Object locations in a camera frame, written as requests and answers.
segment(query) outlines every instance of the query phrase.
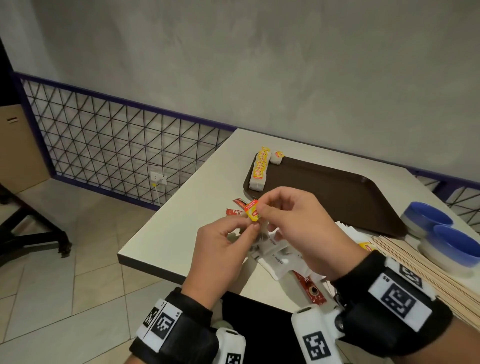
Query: tiled floor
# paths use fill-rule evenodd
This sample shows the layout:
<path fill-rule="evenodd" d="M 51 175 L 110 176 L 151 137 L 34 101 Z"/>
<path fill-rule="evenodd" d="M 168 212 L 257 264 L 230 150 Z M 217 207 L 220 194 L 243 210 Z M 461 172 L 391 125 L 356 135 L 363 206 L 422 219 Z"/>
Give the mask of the tiled floor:
<path fill-rule="evenodd" d="M 176 286 L 117 261 L 154 211 L 55 180 L 20 197 L 66 230 L 73 248 L 68 258 L 45 250 L 0 267 L 0 363 L 122 364 L 144 317 Z M 15 209 L 0 206 L 0 222 Z M 21 225 L 22 234 L 41 231 Z M 339 347 L 345 363 L 386 362 Z"/>

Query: person's left hand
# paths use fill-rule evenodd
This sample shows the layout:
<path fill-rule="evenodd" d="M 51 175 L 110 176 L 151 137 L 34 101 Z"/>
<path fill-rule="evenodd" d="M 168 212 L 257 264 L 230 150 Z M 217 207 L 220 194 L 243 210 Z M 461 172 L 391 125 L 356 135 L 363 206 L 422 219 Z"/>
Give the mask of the person's left hand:
<path fill-rule="evenodd" d="M 246 229 L 236 242 L 227 234 Z M 226 216 L 198 229 L 192 265 L 182 293 L 212 309 L 239 273 L 248 250 L 260 231 L 260 224 L 242 216 Z"/>

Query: tabletop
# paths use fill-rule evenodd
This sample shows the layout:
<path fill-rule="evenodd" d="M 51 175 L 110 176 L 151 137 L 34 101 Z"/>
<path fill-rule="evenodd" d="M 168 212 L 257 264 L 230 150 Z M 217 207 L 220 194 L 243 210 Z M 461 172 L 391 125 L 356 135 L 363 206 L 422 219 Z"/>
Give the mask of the tabletop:
<path fill-rule="evenodd" d="M 244 198 L 243 181 L 262 146 L 369 178 L 398 215 L 412 201 L 430 204 L 448 214 L 455 228 L 478 240 L 471 227 L 405 168 L 237 129 L 119 251 L 120 262 L 181 283 L 190 269 L 198 228 L 225 216 L 227 208 L 237 208 L 232 200 Z M 468 286 L 471 282 L 467 279 L 462 283 Z M 252 259 L 244 263 L 239 279 L 229 290 L 289 312 L 310 304 L 293 275 L 274 281 Z"/>

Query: bowl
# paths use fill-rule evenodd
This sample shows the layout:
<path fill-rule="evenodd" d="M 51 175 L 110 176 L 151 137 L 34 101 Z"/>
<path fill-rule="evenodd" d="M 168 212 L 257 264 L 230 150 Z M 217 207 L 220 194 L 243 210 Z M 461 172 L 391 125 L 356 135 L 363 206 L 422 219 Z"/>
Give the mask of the bowl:
<path fill-rule="evenodd" d="M 407 226 L 408 233 L 419 239 L 426 237 L 435 225 L 453 225 L 446 213 L 423 202 L 412 202 L 400 219 Z"/>
<path fill-rule="evenodd" d="M 470 276 L 480 262 L 480 243 L 449 226 L 436 225 L 420 241 L 420 252 L 443 270 Z"/>

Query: concrete wall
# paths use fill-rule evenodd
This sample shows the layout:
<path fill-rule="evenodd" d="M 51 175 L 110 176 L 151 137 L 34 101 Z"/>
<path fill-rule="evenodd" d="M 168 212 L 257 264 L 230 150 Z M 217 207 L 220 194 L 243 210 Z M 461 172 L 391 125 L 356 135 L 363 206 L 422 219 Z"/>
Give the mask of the concrete wall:
<path fill-rule="evenodd" d="M 476 0 L 31 3 L 18 71 L 480 182 Z"/>

